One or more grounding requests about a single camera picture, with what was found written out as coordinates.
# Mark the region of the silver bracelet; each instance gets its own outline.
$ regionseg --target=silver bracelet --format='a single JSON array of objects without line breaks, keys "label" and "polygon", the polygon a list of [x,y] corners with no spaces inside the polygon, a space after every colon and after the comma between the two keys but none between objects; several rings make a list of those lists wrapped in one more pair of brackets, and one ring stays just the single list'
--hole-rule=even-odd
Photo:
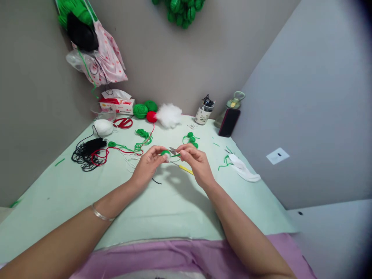
[{"label": "silver bracelet", "polygon": [[104,221],[109,221],[112,222],[115,220],[115,218],[107,218],[103,216],[101,213],[99,213],[95,208],[94,208],[94,203],[92,203],[91,208],[93,209],[94,215],[96,215],[98,218],[104,220]]}]

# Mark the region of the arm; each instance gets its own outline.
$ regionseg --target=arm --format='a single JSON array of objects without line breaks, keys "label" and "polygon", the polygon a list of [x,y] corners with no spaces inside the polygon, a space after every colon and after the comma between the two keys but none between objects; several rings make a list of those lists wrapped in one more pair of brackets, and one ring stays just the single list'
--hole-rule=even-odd
[{"label": "arm", "polygon": [[296,278],[266,236],[217,184],[206,154],[190,144],[181,145],[176,151],[192,167],[196,181],[216,210],[227,241],[248,271],[258,278]]},{"label": "arm", "polygon": [[[151,147],[138,162],[129,181],[95,203],[107,218],[118,216],[142,193],[166,157],[162,146]],[[0,278],[69,278],[86,260],[112,222],[98,218],[88,207],[47,234],[4,268]]]}]

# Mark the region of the hand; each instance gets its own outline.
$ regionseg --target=hand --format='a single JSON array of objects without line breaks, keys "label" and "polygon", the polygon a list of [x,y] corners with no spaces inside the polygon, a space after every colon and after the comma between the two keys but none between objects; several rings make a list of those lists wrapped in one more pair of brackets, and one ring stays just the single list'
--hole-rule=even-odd
[{"label": "hand", "polygon": [[181,145],[176,149],[176,152],[181,154],[181,161],[186,161],[191,166],[200,187],[204,189],[215,183],[207,155],[204,152],[197,150],[191,143]]},{"label": "hand", "polygon": [[144,190],[151,178],[154,176],[157,167],[167,159],[165,155],[160,156],[160,153],[164,150],[167,150],[167,148],[156,145],[152,146],[141,156],[141,159],[129,181]]}]

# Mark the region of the smartphone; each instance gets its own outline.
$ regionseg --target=smartphone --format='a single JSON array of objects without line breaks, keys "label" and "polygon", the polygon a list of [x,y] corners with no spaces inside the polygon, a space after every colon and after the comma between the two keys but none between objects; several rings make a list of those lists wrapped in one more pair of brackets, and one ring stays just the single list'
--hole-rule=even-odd
[{"label": "smartphone", "polygon": [[225,113],[225,117],[222,121],[220,131],[218,131],[218,135],[226,138],[231,137],[239,116],[240,110],[229,108]]}]

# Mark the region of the table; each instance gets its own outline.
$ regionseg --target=table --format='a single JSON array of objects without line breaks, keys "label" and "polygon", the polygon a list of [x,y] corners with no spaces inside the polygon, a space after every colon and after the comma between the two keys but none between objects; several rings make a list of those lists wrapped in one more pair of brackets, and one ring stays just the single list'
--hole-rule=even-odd
[{"label": "table", "polygon": [[[187,126],[190,124],[193,120],[187,115],[182,116],[182,124],[175,129],[165,129],[156,123],[152,144],[177,148],[182,144],[182,138],[192,131],[200,138],[196,142],[199,149],[206,152],[216,181],[264,234],[296,232],[285,209],[262,180],[247,182],[231,167],[217,170],[224,164],[227,146],[255,173],[235,142],[231,138],[219,137],[212,120],[195,130]],[[130,129],[120,129],[107,139],[133,147],[143,140],[135,134],[139,128],[151,132],[153,124],[134,119]],[[130,178],[131,173],[118,150],[111,150],[107,163],[92,172],[83,172],[80,165],[71,160],[76,144],[91,133],[90,125],[22,195],[22,201],[0,224],[0,263],[12,260]],[[191,169],[185,162],[182,165]],[[162,164],[154,179],[162,184],[151,181],[145,192],[113,222],[96,250],[144,239],[224,239],[217,215],[194,176],[174,164]]]}]

